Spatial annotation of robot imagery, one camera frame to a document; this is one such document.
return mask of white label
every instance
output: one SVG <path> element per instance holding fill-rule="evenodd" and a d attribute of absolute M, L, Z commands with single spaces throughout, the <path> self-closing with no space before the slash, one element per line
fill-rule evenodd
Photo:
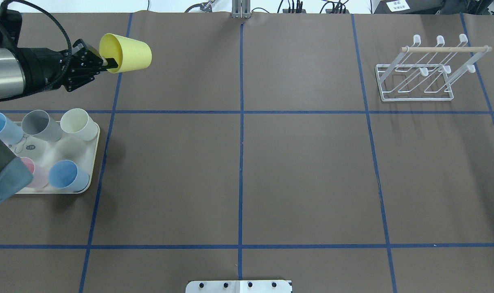
<path fill-rule="evenodd" d="M 407 0 L 395 0 L 392 2 L 386 2 L 386 5 L 388 5 L 388 8 L 390 8 L 390 11 L 405 11 L 409 9 Z"/>

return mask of cup tray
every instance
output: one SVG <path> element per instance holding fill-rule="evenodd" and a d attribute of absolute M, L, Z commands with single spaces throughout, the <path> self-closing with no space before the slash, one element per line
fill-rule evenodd
<path fill-rule="evenodd" d="M 8 145 L 10 150 L 18 157 L 29 157 L 36 164 L 40 165 L 46 171 L 61 160 L 71 160 L 90 175 L 89 182 L 85 189 L 81 191 L 70 191 L 57 189 L 50 184 L 43 188 L 24 187 L 17 195 L 20 194 L 78 194 L 83 193 L 91 185 L 93 167 L 95 166 L 95 156 L 97 153 L 98 139 L 101 135 L 101 128 L 97 124 L 97 136 L 91 141 L 83 141 L 71 134 L 63 132 L 63 137 L 55 142 L 48 142 L 29 136 L 26 133 L 23 139 L 16 144 Z"/>

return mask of blue cup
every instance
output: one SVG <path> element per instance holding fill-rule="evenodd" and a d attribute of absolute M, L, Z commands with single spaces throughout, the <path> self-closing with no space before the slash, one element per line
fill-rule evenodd
<path fill-rule="evenodd" d="M 50 185 L 60 189 L 81 191 L 85 189 L 89 181 L 90 176 L 86 171 L 70 160 L 55 163 L 48 173 Z"/>
<path fill-rule="evenodd" d="M 15 144 L 21 141 L 24 132 L 12 120 L 0 113 L 0 139 L 6 144 Z"/>
<path fill-rule="evenodd" d="M 32 173 L 20 158 L 15 157 L 0 172 L 0 203 L 23 189 L 32 180 Z"/>

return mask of white cup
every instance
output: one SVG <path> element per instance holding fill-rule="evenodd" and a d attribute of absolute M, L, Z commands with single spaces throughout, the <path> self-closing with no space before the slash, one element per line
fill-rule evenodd
<path fill-rule="evenodd" d="M 63 130 L 47 112 L 34 110 L 22 119 L 21 128 L 24 133 L 46 141 L 58 141 L 63 137 Z"/>
<path fill-rule="evenodd" d="M 91 141 L 97 136 L 97 124 L 81 108 L 71 109 L 61 118 L 61 128 L 84 141 Z"/>
<path fill-rule="evenodd" d="M 48 172 L 46 172 L 41 166 L 37 165 L 29 157 L 21 157 L 21 161 L 33 175 L 32 182 L 30 182 L 26 187 L 43 188 L 48 184 Z"/>

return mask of wooden rod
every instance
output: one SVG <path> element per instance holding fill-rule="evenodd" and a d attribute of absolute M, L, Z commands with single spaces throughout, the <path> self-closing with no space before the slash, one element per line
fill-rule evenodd
<path fill-rule="evenodd" d="M 484 47 L 403 47 L 401 52 L 491 52 L 493 48 Z"/>

